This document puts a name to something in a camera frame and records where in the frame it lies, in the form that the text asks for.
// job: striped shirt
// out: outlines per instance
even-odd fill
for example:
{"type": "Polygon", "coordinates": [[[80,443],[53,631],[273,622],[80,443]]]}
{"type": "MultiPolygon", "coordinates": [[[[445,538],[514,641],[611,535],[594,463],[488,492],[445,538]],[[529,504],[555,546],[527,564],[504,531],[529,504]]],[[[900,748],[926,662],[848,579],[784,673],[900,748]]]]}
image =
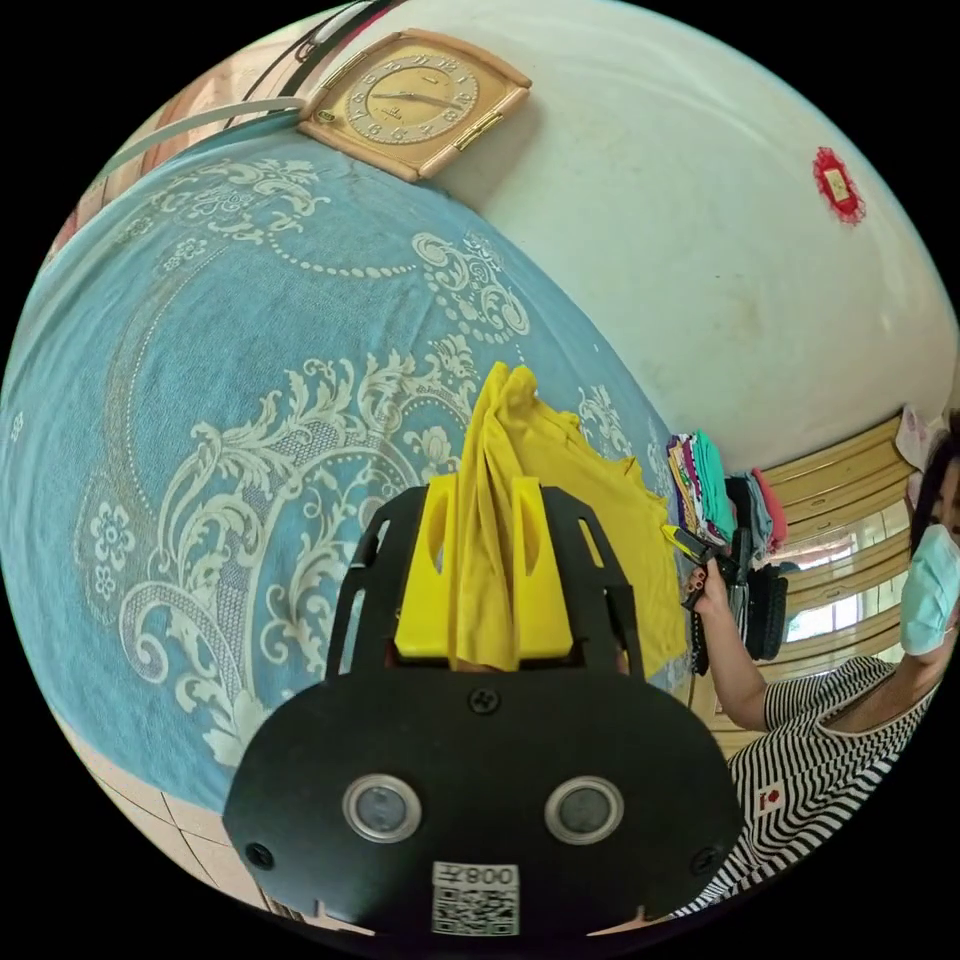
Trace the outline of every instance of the striped shirt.
{"type": "Polygon", "coordinates": [[[767,733],[730,758],[745,826],[716,877],[684,916],[745,892],[788,869],[856,813],[890,772],[923,718],[933,691],[906,713],[865,733],[825,724],[896,668],[856,657],[831,673],[772,683],[767,733]]]}

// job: screw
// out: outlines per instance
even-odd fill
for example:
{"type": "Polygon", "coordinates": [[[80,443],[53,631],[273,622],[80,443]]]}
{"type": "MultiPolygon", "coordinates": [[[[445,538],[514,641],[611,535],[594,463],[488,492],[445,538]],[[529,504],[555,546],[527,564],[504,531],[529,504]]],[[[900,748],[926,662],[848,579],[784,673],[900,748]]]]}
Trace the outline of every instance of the screw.
{"type": "Polygon", "coordinates": [[[262,843],[247,844],[247,859],[259,870],[273,869],[273,854],[262,843]]]}
{"type": "Polygon", "coordinates": [[[707,873],[717,862],[717,851],[715,847],[704,847],[690,861],[690,870],[695,876],[707,873]]]}
{"type": "Polygon", "coordinates": [[[496,690],[490,690],[488,687],[479,687],[470,694],[467,701],[470,709],[481,716],[488,713],[495,713],[500,706],[500,694],[496,690]]]}

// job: qr code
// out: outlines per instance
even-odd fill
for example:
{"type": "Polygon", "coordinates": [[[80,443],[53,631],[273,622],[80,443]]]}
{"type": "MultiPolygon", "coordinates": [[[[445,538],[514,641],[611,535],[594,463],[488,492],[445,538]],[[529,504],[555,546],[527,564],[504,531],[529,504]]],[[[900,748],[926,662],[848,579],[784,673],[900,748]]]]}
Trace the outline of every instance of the qr code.
{"type": "Polygon", "coordinates": [[[460,937],[516,936],[520,932],[517,868],[435,863],[433,932],[460,937]]]}
{"type": "Polygon", "coordinates": [[[433,932],[461,937],[509,937],[519,933],[519,891],[438,887],[433,932]]]}

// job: bed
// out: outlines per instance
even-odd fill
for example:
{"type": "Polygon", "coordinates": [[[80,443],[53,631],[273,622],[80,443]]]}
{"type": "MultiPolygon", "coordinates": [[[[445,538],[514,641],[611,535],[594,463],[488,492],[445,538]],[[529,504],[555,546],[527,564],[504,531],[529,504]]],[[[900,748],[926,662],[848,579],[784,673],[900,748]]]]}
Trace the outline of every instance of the bed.
{"type": "MultiPolygon", "coordinates": [[[[676,518],[669,431],[614,351],[440,190],[286,117],[127,189],[42,271],[0,398],[0,557],[50,706],[222,811],[264,718],[323,677],[361,529],[457,469],[498,360],[676,518]]],[[[687,676],[678,657],[652,682],[687,676]]]]}

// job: woman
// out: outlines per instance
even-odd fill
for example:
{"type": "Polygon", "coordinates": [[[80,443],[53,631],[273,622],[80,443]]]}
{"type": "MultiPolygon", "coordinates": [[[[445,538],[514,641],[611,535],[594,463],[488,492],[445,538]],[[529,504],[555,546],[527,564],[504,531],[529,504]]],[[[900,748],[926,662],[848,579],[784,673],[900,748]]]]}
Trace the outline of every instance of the woman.
{"type": "MultiPolygon", "coordinates": [[[[932,451],[913,517],[911,572],[901,600],[905,654],[899,664],[856,657],[828,674],[767,683],[744,649],[726,586],[710,561],[696,611],[703,618],[717,699],[734,723],[766,736],[730,760],[746,821],[737,846],[703,894],[674,916],[744,892],[792,866],[849,820],[889,773],[953,652],[958,547],[960,410],[955,410],[932,451]]],[[[699,585],[703,573],[695,576],[699,585]]]]}

